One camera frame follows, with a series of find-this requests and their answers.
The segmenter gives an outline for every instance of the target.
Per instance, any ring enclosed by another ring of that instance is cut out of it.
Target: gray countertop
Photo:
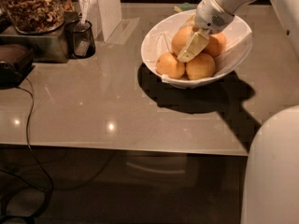
[[[91,58],[35,63],[31,144],[246,156],[267,119],[299,104],[299,63],[270,6],[239,11],[254,46],[235,72],[192,90],[162,83],[140,47],[173,7],[123,4],[123,22]],[[21,87],[30,90],[26,80]],[[0,90],[0,144],[26,144],[30,105],[26,92]]]

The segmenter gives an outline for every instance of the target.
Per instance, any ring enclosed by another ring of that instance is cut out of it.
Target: white bowl
[[[192,15],[195,10],[180,12],[156,24],[146,35],[141,45],[143,63],[148,69],[161,78],[162,82],[178,88],[195,88],[214,82],[234,71],[249,55],[252,44],[252,31],[250,27],[238,16],[223,30],[227,39],[225,51],[215,58],[217,66],[213,77],[198,80],[188,80],[186,77],[173,79],[161,76],[156,71],[156,61],[159,56],[171,50],[171,40],[179,27]]]

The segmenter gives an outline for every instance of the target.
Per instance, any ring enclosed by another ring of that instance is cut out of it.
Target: table
[[[299,104],[298,60],[270,6],[238,12],[254,46],[235,72],[192,90],[162,83],[140,47],[173,7],[122,4],[123,21],[91,58],[34,63],[31,145],[247,156],[261,125]],[[0,144],[26,145],[30,106],[28,93],[0,90]]]

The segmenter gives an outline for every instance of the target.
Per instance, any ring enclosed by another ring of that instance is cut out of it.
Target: orange fruit
[[[168,75],[171,78],[180,78],[185,73],[185,63],[170,53],[163,53],[156,62],[156,70],[160,75]]]
[[[171,40],[173,52],[178,56],[180,51],[186,46],[188,38],[192,32],[192,26],[180,28]]]
[[[222,54],[226,47],[226,37],[224,33],[213,34],[209,37],[209,42],[203,52],[217,57]]]
[[[215,71],[215,61],[209,54],[199,53],[186,63],[186,73],[190,80],[212,77]]]

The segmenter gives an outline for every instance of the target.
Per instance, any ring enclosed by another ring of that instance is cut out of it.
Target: countertop
[[[173,7],[122,4],[121,25],[91,58],[34,63],[31,145],[247,156],[261,125],[299,104],[299,63],[270,6],[239,11],[254,45],[235,72],[192,90],[162,83],[140,47]],[[26,145],[30,106],[28,93],[0,90],[0,144]]]

